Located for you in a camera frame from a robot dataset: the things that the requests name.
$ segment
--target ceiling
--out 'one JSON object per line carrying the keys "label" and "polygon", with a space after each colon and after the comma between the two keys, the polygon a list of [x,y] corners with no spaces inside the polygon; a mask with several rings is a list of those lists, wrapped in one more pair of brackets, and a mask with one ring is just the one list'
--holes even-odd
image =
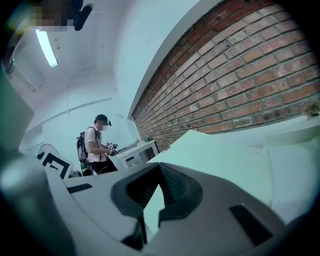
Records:
{"label": "ceiling", "polygon": [[59,65],[50,68],[34,29],[29,29],[14,53],[12,84],[28,103],[37,91],[65,84],[79,76],[113,75],[116,40],[132,0],[84,0],[93,11],[81,31],[73,27],[48,32]]}

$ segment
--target white shirt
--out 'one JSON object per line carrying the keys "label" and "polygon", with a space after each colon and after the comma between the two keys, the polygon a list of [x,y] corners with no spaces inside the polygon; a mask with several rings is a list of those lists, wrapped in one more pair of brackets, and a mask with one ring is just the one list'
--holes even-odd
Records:
{"label": "white shirt", "polygon": [[84,133],[84,146],[85,146],[85,150],[88,153],[88,162],[92,163],[92,162],[105,162],[107,161],[107,156],[106,154],[93,154],[89,152],[89,146],[88,146],[88,142],[94,142],[96,144],[98,144],[98,146],[103,149],[104,147],[101,144],[101,140],[102,140],[102,135],[101,132],[98,131],[97,127],[95,125],[92,125],[90,127],[92,128],[88,128],[85,133]]}

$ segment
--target light fixture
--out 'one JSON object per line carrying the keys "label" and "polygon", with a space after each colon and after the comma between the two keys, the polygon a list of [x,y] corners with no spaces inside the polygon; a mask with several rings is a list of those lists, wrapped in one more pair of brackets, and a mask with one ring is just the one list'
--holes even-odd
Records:
{"label": "light fixture", "polygon": [[44,56],[45,56],[46,60],[48,61],[50,67],[54,68],[54,67],[58,66],[58,61],[56,59],[54,51],[52,50],[47,32],[40,31],[39,29],[36,29],[35,33],[36,33],[36,36],[38,37],[40,46],[42,48]]}

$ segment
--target man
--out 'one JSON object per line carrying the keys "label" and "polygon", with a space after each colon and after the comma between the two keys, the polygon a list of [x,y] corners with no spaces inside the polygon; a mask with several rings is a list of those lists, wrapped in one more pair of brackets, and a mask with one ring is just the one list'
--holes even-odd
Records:
{"label": "man", "polygon": [[88,153],[89,165],[98,175],[118,170],[109,159],[108,155],[111,153],[109,148],[101,143],[101,131],[108,129],[109,124],[108,118],[104,114],[99,114],[94,124],[84,134],[84,146]]}

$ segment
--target black slot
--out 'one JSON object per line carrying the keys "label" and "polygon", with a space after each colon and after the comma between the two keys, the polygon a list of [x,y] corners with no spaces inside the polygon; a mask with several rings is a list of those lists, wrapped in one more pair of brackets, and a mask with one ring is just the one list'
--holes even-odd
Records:
{"label": "black slot", "polygon": [[70,194],[72,193],[76,193],[82,190],[87,190],[92,188],[92,186],[88,183],[86,184],[82,184],[82,185],[78,185],[78,186],[72,186],[72,187],[68,187],[67,190],[69,191]]}
{"label": "black slot", "polygon": [[248,211],[243,205],[230,208],[233,216],[242,226],[255,246],[258,246],[272,237],[272,234]]}

